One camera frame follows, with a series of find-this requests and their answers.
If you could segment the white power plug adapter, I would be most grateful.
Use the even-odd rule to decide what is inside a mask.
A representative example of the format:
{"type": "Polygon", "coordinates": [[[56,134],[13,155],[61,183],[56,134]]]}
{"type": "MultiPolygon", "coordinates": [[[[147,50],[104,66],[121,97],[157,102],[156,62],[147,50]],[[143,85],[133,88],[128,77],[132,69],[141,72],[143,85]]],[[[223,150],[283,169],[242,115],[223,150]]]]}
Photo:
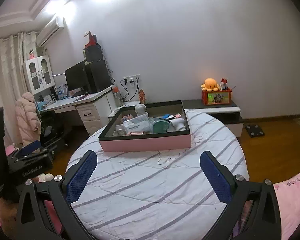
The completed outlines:
{"type": "Polygon", "coordinates": [[[180,132],[186,130],[185,120],[183,118],[176,118],[169,121],[170,127],[168,132],[180,132]]]}

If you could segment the clear glass bottle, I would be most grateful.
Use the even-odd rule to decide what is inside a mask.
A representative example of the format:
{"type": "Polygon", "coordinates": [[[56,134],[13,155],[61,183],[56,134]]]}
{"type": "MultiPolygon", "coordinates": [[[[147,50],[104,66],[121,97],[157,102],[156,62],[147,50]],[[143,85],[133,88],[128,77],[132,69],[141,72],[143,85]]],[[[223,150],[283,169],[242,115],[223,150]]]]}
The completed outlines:
{"type": "Polygon", "coordinates": [[[126,135],[125,129],[121,125],[116,125],[113,132],[114,137],[122,137],[126,135]]]}

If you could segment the orange octopus plush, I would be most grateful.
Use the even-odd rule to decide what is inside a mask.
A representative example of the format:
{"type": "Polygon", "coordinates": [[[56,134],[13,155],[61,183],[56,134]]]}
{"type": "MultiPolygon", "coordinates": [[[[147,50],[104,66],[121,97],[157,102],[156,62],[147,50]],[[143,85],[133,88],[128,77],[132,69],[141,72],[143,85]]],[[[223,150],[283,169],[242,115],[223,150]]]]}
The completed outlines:
{"type": "Polygon", "coordinates": [[[220,85],[217,83],[217,81],[213,78],[207,78],[204,83],[201,85],[202,91],[207,91],[207,92],[217,92],[220,91],[220,85]]]}

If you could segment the black computer monitor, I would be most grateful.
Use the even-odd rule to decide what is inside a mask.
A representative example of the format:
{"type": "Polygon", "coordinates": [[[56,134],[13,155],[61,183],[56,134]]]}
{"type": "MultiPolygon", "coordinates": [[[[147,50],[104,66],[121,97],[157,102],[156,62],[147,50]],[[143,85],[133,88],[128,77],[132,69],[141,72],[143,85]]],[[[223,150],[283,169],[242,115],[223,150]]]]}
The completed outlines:
{"type": "Polygon", "coordinates": [[[83,93],[88,92],[87,77],[84,71],[84,61],[65,70],[68,91],[79,89],[83,93]]]}

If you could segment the beige curtain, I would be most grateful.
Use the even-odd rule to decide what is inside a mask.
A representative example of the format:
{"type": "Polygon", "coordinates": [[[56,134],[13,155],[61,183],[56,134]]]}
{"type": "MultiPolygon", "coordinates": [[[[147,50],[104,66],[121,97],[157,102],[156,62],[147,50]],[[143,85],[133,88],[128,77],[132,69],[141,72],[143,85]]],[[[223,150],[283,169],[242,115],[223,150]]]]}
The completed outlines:
{"type": "Polygon", "coordinates": [[[5,145],[21,143],[15,103],[29,91],[25,79],[24,63],[30,51],[37,56],[37,33],[17,33],[0,39],[0,107],[4,108],[5,145]]]}

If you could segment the clear plastic floss box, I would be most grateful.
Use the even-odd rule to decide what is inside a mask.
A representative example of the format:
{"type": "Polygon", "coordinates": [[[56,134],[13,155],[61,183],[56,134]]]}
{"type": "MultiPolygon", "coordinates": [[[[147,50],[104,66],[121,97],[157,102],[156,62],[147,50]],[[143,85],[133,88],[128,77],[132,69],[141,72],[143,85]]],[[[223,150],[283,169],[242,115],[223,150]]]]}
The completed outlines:
{"type": "Polygon", "coordinates": [[[149,118],[145,115],[137,116],[130,120],[124,121],[122,123],[123,128],[126,132],[153,132],[153,124],[150,122],[149,118]]]}

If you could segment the low black white tv bench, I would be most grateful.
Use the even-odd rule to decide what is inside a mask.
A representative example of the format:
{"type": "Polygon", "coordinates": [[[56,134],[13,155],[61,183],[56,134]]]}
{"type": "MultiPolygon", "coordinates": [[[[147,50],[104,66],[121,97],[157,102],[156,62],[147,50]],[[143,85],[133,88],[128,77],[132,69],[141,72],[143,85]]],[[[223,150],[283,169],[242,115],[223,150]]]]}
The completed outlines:
{"type": "Polygon", "coordinates": [[[211,105],[206,106],[202,100],[183,100],[183,106],[186,109],[201,109],[217,120],[226,125],[230,131],[240,138],[243,131],[243,119],[241,117],[241,109],[232,101],[227,105],[211,105]]]}

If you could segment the black office chair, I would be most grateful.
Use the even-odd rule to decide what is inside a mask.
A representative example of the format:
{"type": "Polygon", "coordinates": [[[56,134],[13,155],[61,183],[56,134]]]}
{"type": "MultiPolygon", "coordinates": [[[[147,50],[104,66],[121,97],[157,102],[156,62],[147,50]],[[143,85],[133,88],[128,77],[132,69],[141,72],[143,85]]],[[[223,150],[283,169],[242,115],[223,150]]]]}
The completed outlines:
{"type": "Polygon", "coordinates": [[[40,143],[47,148],[54,160],[65,147],[65,128],[61,117],[54,112],[40,114],[41,132],[40,143]]]}

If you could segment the pink blanket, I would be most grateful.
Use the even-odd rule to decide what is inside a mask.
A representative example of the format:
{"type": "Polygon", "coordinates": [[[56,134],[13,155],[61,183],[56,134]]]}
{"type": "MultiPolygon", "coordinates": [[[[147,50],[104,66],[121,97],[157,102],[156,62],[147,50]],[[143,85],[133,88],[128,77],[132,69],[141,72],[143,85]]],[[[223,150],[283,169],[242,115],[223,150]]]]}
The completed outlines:
{"type": "Polygon", "coordinates": [[[300,225],[300,173],[274,184],[281,218],[281,239],[289,239],[300,225]]]}

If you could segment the rose gold tube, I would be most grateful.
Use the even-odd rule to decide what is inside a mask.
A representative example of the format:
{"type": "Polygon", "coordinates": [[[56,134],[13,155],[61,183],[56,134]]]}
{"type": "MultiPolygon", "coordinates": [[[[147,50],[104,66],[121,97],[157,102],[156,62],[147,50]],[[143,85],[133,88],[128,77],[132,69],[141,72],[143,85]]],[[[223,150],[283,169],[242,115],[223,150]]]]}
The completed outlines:
{"type": "Polygon", "coordinates": [[[137,136],[137,135],[144,135],[146,134],[146,132],[142,131],[142,132],[127,132],[126,136],[137,136]]]}

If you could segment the blue highlighter pen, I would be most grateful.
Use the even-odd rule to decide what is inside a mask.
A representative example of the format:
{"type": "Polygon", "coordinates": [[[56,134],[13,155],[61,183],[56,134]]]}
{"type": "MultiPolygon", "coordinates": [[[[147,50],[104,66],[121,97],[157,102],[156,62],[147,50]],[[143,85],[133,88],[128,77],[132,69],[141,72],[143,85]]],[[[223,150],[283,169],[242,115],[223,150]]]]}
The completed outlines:
{"type": "Polygon", "coordinates": [[[174,118],[175,118],[175,115],[166,114],[166,115],[164,115],[162,118],[163,118],[163,119],[170,120],[170,119],[174,119],[174,118]]]}

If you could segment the black bathroom scale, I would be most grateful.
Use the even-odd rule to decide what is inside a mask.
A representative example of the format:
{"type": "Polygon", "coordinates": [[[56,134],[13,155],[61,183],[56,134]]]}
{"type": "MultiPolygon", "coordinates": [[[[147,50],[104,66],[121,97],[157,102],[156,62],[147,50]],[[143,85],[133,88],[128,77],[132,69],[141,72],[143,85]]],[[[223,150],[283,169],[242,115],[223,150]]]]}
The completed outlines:
{"type": "Polygon", "coordinates": [[[259,125],[248,124],[245,125],[245,129],[251,138],[264,136],[264,131],[259,125]]]}

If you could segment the teal brush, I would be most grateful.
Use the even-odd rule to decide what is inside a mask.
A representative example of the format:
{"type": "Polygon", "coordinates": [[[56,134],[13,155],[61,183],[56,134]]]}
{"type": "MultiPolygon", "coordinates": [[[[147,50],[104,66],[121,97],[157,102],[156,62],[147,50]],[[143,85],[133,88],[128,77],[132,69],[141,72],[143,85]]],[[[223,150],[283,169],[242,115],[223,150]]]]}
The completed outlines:
{"type": "Polygon", "coordinates": [[[170,122],[165,119],[153,118],[153,133],[166,133],[170,128],[170,122]]]}

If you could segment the pink building block toy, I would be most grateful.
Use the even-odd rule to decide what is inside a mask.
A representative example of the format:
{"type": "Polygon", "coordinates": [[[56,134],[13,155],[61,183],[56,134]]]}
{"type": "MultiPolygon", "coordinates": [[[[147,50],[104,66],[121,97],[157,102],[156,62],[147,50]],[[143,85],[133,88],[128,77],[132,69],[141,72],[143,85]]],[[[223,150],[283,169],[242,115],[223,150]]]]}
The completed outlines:
{"type": "Polygon", "coordinates": [[[131,114],[125,115],[125,116],[122,117],[121,121],[124,122],[124,121],[130,120],[132,118],[133,118],[133,116],[131,114]]]}

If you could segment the white wall socket strip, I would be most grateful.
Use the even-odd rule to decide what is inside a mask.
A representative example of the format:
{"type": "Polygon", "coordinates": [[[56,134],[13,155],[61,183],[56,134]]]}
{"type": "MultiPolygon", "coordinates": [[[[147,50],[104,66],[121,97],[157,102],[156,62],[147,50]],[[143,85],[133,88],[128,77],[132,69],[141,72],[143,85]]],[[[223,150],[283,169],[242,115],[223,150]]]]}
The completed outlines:
{"type": "Polygon", "coordinates": [[[128,82],[129,82],[130,80],[137,81],[138,79],[140,79],[140,74],[124,76],[122,79],[123,79],[123,80],[127,80],[128,82]]]}

